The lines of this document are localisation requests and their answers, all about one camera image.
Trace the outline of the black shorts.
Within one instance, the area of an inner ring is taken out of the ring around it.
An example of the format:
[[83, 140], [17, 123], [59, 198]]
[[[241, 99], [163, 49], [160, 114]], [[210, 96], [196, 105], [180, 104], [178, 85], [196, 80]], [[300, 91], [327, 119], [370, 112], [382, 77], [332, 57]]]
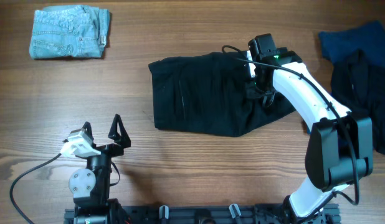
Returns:
[[295, 111], [277, 93], [269, 107], [249, 98], [247, 67], [236, 53], [171, 57], [148, 65], [157, 129], [243, 136]]

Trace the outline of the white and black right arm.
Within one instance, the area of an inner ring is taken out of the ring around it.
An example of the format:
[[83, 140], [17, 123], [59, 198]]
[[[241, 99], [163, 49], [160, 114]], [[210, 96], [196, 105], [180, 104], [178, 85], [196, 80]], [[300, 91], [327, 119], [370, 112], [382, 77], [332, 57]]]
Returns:
[[248, 43], [246, 58], [256, 89], [269, 103], [282, 94], [308, 126], [306, 179], [283, 203], [285, 223], [303, 223], [322, 213], [324, 206], [343, 190], [354, 187], [359, 202], [359, 180], [373, 171], [373, 134], [370, 117], [352, 112], [334, 99], [310, 75], [293, 51], [275, 46], [271, 34]]

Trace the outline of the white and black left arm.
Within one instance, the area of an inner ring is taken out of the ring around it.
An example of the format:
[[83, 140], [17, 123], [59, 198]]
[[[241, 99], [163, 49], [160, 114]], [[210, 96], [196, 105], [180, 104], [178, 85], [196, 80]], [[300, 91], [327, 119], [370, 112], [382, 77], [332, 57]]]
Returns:
[[131, 146], [121, 116], [114, 116], [108, 138], [111, 144], [97, 146], [94, 143], [89, 122], [72, 131], [64, 141], [61, 153], [86, 160], [86, 168], [75, 171], [69, 179], [69, 189], [75, 204], [74, 215], [64, 216], [68, 223], [130, 223], [129, 214], [119, 201], [110, 198], [110, 188], [116, 185], [110, 180], [112, 170], [118, 171], [112, 162], [124, 155]]

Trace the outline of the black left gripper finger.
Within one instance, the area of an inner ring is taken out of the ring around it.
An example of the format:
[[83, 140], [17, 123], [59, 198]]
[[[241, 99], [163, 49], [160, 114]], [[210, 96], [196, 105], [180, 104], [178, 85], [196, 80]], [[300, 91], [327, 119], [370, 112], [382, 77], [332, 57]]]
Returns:
[[131, 146], [131, 139], [123, 125], [121, 116], [116, 114], [114, 116], [108, 138], [112, 139], [114, 143], [121, 146], [122, 148], [129, 148]]
[[82, 126], [82, 137], [88, 142], [93, 142], [92, 127], [88, 121]]

